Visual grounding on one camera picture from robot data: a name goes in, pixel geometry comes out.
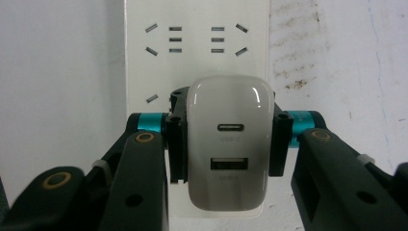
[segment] screw hole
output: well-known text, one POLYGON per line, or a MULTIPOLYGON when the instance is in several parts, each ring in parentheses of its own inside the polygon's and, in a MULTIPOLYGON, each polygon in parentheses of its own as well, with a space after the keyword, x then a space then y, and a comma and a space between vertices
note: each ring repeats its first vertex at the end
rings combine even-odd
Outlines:
POLYGON ((126 198, 126 205, 131 208, 141 205, 142 202, 143 197, 141 197, 139 194, 132 194, 126 198))
POLYGON ((136 142, 150 142, 154 140, 154 136, 151 133, 141 133, 135 138, 136 142))
POLYGON ((377 199, 368 192, 357 192, 357 196, 368 204, 375 204, 377 202, 377 199))
POLYGON ((67 171, 61 171, 48 176, 42 182, 42 186, 47 190, 54 190, 68 183, 71 180, 71 177, 71 173, 67 171))
POLYGON ((313 133, 312 133, 312 136, 314 136, 315 138, 319 138, 319 139, 325 140, 325 141, 331 139, 330 135, 328 135, 328 134, 325 133, 325 132, 321 132, 321 131, 315 131, 315 132, 313 132, 313 133))

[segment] electrical outlet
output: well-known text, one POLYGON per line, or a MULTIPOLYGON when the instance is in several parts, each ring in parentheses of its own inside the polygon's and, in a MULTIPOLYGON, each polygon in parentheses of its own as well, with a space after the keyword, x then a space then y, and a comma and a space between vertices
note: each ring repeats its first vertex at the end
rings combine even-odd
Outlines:
MULTIPOLYGON (((127 114, 168 112, 172 91, 213 73, 268 80, 268 11, 269 0, 126 0, 127 114)), ((187 187, 170 185, 171 215, 237 214, 183 201, 187 187)))

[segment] white wall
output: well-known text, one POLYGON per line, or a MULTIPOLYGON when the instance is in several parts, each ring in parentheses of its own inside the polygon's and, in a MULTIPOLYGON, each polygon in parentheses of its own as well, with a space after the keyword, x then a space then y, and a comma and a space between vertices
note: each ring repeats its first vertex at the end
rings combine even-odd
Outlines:
POLYGON ((57 166, 90 170, 124 131, 122 1, 0 2, 0 173, 10 202, 57 166))
MULTIPOLYGON (((88 171, 126 121, 121 1, 0 2, 0 174, 9 201, 56 166, 88 171)), ((392 173, 408 162, 408 2, 271 0, 270 82, 392 173)), ((254 219, 173 218, 171 230, 302 230, 286 176, 254 219)))

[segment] white charger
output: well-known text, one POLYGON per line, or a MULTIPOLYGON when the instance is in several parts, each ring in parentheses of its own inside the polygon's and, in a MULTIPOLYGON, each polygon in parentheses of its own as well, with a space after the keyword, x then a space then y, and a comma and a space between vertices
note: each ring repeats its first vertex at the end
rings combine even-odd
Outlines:
POLYGON ((274 95, 248 76, 196 81, 187 102, 189 195, 208 211, 245 211, 265 198, 274 95))

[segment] plug prong slot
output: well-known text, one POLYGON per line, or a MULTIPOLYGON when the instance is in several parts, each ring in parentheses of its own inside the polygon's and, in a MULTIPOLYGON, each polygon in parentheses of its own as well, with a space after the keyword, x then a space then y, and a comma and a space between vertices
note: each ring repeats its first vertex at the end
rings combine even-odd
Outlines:
POLYGON ((169 27, 168 28, 169 31, 182 31, 181 27, 169 27))
POLYGON ((157 56, 159 54, 157 51, 153 50, 150 47, 146 47, 146 51, 149 52, 150 54, 154 55, 154 56, 157 56))
POLYGON ((211 53, 224 53, 224 49, 211 49, 211 53))
POLYGON ((224 38, 211 38, 211 42, 224 42, 224 38))
POLYGON ((146 33, 149 33, 149 32, 153 31, 156 28, 157 28, 157 24, 155 23, 155 24, 149 26, 148 28, 146 28, 145 31, 146 31, 146 33))
POLYGON ((246 51, 248 51, 248 49, 246 47, 244 47, 243 49, 237 51, 235 53, 236 56, 240 56, 241 54, 245 53, 246 51))
POLYGON ((169 38, 168 41, 182 41, 182 38, 169 38))
POLYGON ((168 49, 168 52, 170 52, 170 53, 181 53, 182 50, 181 50, 181 48, 170 48, 170 49, 168 49))
POLYGON ((238 29, 242 30, 242 31, 245 32, 245 33, 248 32, 248 29, 244 28, 244 27, 243 27, 242 25, 240 25, 240 24, 237 24, 236 27, 237 27, 238 29))
POLYGON ((211 31, 225 31, 224 27, 212 27, 211 31))

